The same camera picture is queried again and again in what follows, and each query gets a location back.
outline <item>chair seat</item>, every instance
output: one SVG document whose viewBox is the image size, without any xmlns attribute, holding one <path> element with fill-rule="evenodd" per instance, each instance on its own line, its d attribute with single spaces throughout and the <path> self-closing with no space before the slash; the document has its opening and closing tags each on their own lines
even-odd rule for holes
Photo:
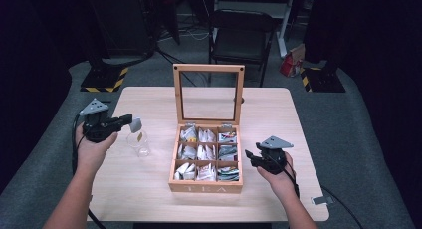
<svg viewBox="0 0 422 229">
<path fill-rule="evenodd" d="M 265 54 L 265 44 L 266 35 L 262 32 L 219 29 L 212 55 L 217 60 L 239 59 L 258 64 Z"/>
</svg>

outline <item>person's right arm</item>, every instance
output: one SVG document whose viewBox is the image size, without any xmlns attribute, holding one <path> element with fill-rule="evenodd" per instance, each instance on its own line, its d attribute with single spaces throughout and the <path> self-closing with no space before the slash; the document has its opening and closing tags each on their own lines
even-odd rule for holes
<svg viewBox="0 0 422 229">
<path fill-rule="evenodd" d="M 292 158 L 287 152 L 286 158 L 293 167 Z M 258 167 L 257 170 L 270 183 L 271 189 L 285 208 L 290 228 L 317 228 L 317 225 L 296 195 L 292 182 L 284 172 L 274 175 L 262 167 Z M 293 175 L 292 169 L 288 165 L 286 165 L 286 171 Z"/>
</svg>

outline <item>clear glass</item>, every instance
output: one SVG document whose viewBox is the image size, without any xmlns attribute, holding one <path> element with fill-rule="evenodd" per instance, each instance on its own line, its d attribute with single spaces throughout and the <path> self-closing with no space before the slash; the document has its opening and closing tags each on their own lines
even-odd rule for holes
<svg viewBox="0 0 422 229">
<path fill-rule="evenodd" d="M 126 138 L 127 144 L 136 152 L 138 157 L 145 157 L 150 154 L 148 134 L 141 129 L 138 132 L 130 133 Z"/>
</svg>

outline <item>black chair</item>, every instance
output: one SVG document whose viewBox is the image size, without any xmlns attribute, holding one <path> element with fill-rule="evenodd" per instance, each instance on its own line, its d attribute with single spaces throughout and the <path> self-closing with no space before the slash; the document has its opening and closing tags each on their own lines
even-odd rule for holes
<svg viewBox="0 0 422 229">
<path fill-rule="evenodd" d="M 258 65 L 261 87 L 276 27 L 276 21 L 266 13 L 229 9 L 214 11 L 209 18 L 208 63 L 214 60 L 215 64 L 224 61 Z"/>
</svg>

